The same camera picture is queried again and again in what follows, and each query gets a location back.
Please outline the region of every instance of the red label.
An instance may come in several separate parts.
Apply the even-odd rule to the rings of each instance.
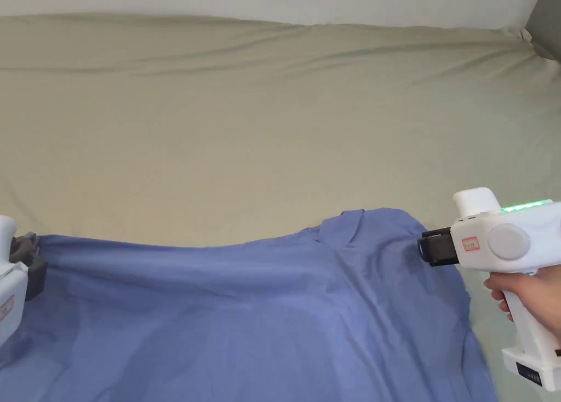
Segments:
[[[2,304],[2,306],[0,307],[0,322],[4,319],[4,317],[6,317],[8,315],[8,313],[10,311],[12,311],[12,309],[14,308],[14,300],[15,300],[15,296],[12,295],[6,303]]]
[[[468,237],[462,240],[463,249],[466,252],[473,252],[474,250],[479,250],[479,240],[477,237]]]

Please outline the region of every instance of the blue fabric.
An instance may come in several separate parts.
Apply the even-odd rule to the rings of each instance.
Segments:
[[[454,267],[398,210],[218,248],[41,238],[10,402],[496,401]]]

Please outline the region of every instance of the hand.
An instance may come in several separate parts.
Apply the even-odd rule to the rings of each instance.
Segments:
[[[543,267],[535,276],[492,273],[483,284],[511,321],[503,291],[518,295],[524,307],[561,342],[561,265]]]

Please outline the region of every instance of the white device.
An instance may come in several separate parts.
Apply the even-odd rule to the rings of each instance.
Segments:
[[[16,230],[13,219],[0,215],[0,346],[20,325],[27,292],[28,267],[9,262]]]
[[[450,235],[460,265],[533,275],[540,267],[561,264],[561,202],[539,200],[501,208],[487,188],[458,192],[453,199],[460,218]],[[520,342],[503,350],[507,368],[550,392],[560,390],[559,342],[515,294],[505,296]]]

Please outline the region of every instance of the beige sheet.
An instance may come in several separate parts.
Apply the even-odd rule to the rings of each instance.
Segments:
[[[0,213],[21,232],[220,245],[451,195],[561,199],[561,71],[499,31],[0,19]],[[465,273],[502,401],[514,330]],[[543,396],[543,400],[561,400]]]

